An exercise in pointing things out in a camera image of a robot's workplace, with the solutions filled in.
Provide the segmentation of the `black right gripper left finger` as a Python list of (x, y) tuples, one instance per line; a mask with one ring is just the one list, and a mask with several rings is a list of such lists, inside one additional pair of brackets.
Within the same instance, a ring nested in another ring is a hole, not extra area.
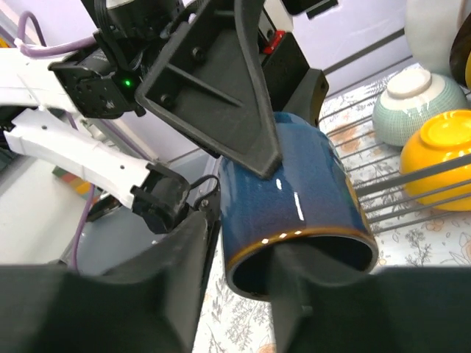
[(52, 264), (2, 266), (1, 350), (191, 351), (207, 236), (207, 219), (195, 212), (101, 276)]

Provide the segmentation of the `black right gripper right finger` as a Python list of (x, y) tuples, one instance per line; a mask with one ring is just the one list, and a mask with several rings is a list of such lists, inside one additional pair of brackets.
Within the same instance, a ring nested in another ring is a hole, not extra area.
[(470, 269), (365, 274), (298, 244), (275, 248), (269, 276), (279, 352), (468, 352)]

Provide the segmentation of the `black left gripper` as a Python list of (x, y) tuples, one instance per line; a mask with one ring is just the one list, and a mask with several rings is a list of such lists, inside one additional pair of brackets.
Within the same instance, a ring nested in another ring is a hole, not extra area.
[(52, 63), (88, 118), (153, 113), (268, 179), (282, 152), (258, 51), (262, 1), (89, 1), (93, 41)]

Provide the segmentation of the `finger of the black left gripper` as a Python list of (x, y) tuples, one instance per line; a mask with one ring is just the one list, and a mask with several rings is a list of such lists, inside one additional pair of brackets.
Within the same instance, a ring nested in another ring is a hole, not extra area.
[(276, 31), (260, 48), (272, 109), (293, 113), (318, 127), (320, 110), (329, 89), (324, 72), (310, 67), (290, 32)]

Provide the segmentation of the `dark blue mug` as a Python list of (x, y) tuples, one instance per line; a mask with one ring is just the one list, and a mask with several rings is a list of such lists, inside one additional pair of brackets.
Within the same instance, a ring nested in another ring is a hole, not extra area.
[(274, 247), (301, 243), (358, 271), (371, 271), (378, 245), (329, 138), (292, 113), (275, 114), (283, 161), (268, 179), (222, 159), (222, 251), (228, 287), (266, 300)]

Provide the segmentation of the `large white plate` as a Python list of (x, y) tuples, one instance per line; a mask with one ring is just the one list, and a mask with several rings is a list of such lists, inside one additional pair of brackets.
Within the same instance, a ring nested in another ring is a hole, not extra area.
[(469, 14), (469, 1), (408, 0), (404, 30), (413, 58), (430, 72), (451, 76), (450, 50)]

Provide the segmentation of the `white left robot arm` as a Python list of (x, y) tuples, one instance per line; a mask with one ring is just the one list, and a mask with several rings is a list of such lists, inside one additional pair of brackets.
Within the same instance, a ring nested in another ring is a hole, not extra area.
[[(305, 62), (292, 35), (278, 29), (262, 1), (90, 1), (96, 31), (49, 47), (25, 40), (21, 14), (1, 64), (22, 94), (1, 106), (10, 150), (54, 164), (107, 191), (156, 234), (172, 231), (205, 197), (167, 167), (129, 156), (52, 115), (116, 119), (152, 113), (214, 157), (265, 179), (287, 158), (274, 113), (307, 88), (304, 119), (317, 126), (328, 85)], [(25, 112), (34, 113), (27, 118)]]

